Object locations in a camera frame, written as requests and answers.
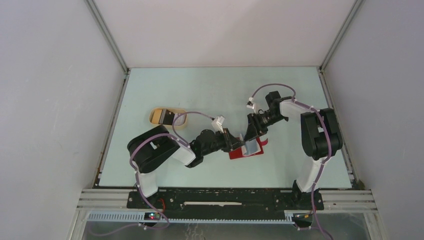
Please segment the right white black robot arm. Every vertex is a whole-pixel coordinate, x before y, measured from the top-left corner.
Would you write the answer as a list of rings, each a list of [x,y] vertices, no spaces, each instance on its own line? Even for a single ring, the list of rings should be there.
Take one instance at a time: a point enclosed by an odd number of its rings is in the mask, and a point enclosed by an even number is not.
[[[308,206],[318,193],[318,183],[327,163],[343,147],[343,139],[335,111],[316,109],[298,101],[294,96],[281,97],[272,91],[265,97],[268,110],[247,115],[244,141],[262,137],[268,127],[280,121],[300,124],[301,145],[307,156],[298,178],[293,182],[291,204],[297,209]]]

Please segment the black credit card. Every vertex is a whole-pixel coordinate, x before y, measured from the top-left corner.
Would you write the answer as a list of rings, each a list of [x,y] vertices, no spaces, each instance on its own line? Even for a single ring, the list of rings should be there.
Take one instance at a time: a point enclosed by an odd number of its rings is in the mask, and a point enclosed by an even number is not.
[[[163,109],[162,116],[161,116],[161,124],[172,125],[174,121],[174,115],[175,113],[173,111],[170,111],[168,109]]]

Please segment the white grey credit card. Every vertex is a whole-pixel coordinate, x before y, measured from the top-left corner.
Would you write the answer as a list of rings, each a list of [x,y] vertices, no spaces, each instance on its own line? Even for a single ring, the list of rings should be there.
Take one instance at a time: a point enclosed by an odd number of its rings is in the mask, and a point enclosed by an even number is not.
[[[174,119],[173,119],[173,125],[174,126],[182,126],[186,122],[186,114],[184,113],[175,113]]]

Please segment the left controller board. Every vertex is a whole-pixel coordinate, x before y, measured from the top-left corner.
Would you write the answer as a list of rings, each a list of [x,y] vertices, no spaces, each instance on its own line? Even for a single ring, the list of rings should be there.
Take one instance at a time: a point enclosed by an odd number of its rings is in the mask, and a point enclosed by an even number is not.
[[[146,212],[143,219],[148,221],[159,221],[162,219],[162,216],[158,212]]]

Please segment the beige oval tray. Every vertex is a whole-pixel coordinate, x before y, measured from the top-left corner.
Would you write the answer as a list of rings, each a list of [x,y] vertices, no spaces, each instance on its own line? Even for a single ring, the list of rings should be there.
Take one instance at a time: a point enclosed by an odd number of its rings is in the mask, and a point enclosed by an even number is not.
[[[188,124],[185,112],[182,108],[156,107],[151,110],[148,120],[153,126],[164,125],[168,129],[171,129],[172,126],[177,130],[183,129]]]

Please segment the aluminium frame rail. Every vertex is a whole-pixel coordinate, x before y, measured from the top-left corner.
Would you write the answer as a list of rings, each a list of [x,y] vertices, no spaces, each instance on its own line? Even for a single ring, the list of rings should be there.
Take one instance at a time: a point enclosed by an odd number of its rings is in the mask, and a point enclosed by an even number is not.
[[[125,210],[130,189],[83,189],[76,209]],[[324,213],[377,213],[370,190],[320,190]]]

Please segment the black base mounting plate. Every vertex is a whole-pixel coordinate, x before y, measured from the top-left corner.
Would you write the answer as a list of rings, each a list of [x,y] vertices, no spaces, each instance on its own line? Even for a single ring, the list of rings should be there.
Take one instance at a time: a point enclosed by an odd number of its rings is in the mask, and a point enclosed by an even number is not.
[[[127,197],[128,209],[164,210],[169,220],[287,220],[285,213],[322,211],[324,201],[313,194],[291,188],[195,188],[160,187],[145,202],[138,190]]]

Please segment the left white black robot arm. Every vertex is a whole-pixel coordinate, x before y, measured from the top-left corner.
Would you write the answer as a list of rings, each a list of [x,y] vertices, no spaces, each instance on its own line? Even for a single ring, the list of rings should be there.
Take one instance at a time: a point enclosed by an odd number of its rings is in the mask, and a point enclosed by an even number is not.
[[[169,158],[180,161],[187,168],[194,168],[209,154],[229,153],[244,145],[245,142],[233,136],[227,128],[222,131],[205,129],[190,143],[170,134],[164,125],[133,138],[127,150],[130,166],[134,169],[135,185],[140,192],[138,201],[145,208],[156,206],[159,187],[155,171]]]

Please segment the right controller board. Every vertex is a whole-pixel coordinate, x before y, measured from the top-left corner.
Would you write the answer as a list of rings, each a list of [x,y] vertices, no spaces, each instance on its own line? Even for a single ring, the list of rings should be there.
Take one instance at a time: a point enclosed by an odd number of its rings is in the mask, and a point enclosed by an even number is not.
[[[312,222],[313,221],[313,214],[294,214],[292,217],[292,220],[294,222],[301,221],[301,222]]]

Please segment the red leather card holder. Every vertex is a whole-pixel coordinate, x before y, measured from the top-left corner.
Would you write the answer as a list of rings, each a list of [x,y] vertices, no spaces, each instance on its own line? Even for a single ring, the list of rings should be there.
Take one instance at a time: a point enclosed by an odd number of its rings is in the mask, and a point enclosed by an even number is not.
[[[264,136],[257,137],[254,140],[247,141],[245,145],[228,153],[230,160],[248,158],[264,154],[264,146],[268,144],[268,138]]]

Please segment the controller board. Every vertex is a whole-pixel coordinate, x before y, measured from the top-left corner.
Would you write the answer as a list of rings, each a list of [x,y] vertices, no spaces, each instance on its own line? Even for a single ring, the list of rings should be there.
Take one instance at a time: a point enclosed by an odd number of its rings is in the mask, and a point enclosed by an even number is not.
[[[146,212],[143,219],[148,221],[159,221],[162,219],[162,216],[158,212]]]
[[[294,222],[301,221],[301,222],[312,222],[313,221],[313,214],[294,214],[292,217],[292,220]]]

